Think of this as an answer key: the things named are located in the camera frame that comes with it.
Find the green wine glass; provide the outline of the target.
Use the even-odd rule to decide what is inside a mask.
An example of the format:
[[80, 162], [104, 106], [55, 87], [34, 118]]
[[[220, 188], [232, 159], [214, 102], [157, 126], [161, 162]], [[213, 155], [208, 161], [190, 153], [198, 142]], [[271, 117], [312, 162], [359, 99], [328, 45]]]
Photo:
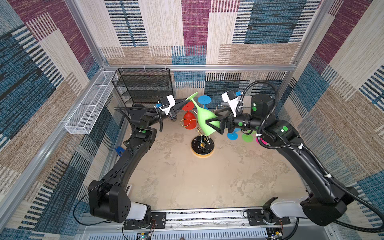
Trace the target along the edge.
[[254, 134], [253, 131], [249, 131], [247, 133], [244, 133], [242, 135], [242, 139], [246, 143], [252, 143], [254, 141]]
[[196, 101], [194, 100], [194, 97], [196, 97], [198, 95], [198, 92], [192, 94], [191, 96], [189, 96], [187, 98], [187, 100], [190, 100], [193, 102], [193, 104], [195, 105], [195, 107], [197, 108], [197, 115], [198, 115], [198, 123], [202, 129], [202, 131], [204, 132], [204, 135], [206, 136], [209, 136], [213, 133], [216, 132], [216, 130], [209, 126], [207, 123], [206, 123], [206, 120], [211, 120], [211, 119], [214, 119], [216, 118], [217, 116], [211, 112], [210, 110], [207, 110], [207, 109], [204, 109], [204, 108], [201, 108], [197, 103]]

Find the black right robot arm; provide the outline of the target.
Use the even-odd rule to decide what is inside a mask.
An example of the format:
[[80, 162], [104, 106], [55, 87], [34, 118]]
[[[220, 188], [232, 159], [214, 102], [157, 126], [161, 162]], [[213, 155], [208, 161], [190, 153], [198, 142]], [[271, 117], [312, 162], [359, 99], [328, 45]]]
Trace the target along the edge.
[[[251, 113], [245, 114], [243, 112], [245, 93], [257, 84], [270, 86], [275, 97], [271, 98], [265, 94], [254, 95]], [[274, 84], [269, 81], [256, 81], [242, 92], [228, 91], [223, 97], [230, 105], [226, 108], [227, 114], [208, 112], [206, 117], [199, 120], [204, 133], [223, 134], [224, 130], [233, 132], [235, 129], [247, 131], [248, 134], [255, 132], [259, 144], [266, 149], [276, 150], [288, 160], [310, 189], [309, 195], [299, 201], [278, 201], [277, 198], [272, 198], [265, 204], [263, 210], [267, 222], [272, 222], [274, 217], [296, 217], [308, 219], [322, 227], [334, 223], [358, 232], [384, 231], [383, 225], [365, 228], [340, 221], [348, 205], [354, 201], [371, 210], [381, 221], [384, 219], [384, 214], [360, 198], [355, 188], [346, 187], [332, 176], [290, 123], [276, 120], [275, 110], [280, 96]]]

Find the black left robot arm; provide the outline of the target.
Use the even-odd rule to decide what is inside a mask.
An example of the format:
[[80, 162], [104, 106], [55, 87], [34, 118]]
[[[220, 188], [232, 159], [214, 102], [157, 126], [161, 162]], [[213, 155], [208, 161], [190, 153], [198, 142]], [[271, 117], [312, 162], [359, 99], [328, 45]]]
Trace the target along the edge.
[[177, 114], [189, 103], [189, 100], [176, 100], [174, 104], [164, 104], [167, 98], [162, 98], [152, 108], [135, 104], [133, 107], [116, 107], [129, 122], [131, 136], [125, 141], [126, 149], [116, 164], [101, 180], [93, 180], [85, 194], [89, 198], [90, 213], [102, 219], [102, 223], [123, 223], [134, 219], [133, 213], [139, 212], [137, 221], [146, 225], [151, 223], [150, 207], [145, 204], [134, 204], [127, 194], [128, 182], [143, 156], [155, 142], [158, 130], [152, 125], [169, 118], [177, 119]]

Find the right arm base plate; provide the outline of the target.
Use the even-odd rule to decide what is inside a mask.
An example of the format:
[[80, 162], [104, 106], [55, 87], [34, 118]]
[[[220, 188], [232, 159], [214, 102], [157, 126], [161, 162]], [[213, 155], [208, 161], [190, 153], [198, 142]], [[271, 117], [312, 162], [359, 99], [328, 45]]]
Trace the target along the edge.
[[250, 226], [267, 226], [267, 225], [280, 225], [291, 224], [288, 217], [278, 218], [272, 211], [264, 209], [248, 209], [246, 210], [246, 218]]

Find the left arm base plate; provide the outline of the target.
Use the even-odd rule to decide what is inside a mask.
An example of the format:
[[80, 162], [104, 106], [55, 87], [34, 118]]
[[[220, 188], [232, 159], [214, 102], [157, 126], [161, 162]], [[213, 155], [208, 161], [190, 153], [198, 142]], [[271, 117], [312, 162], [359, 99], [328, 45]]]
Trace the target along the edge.
[[146, 215], [143, 220], [127, 220], [124, 225], [124, 230], [153, 230], [164, 229], [167, 220], [166, 212], [151, 212]]

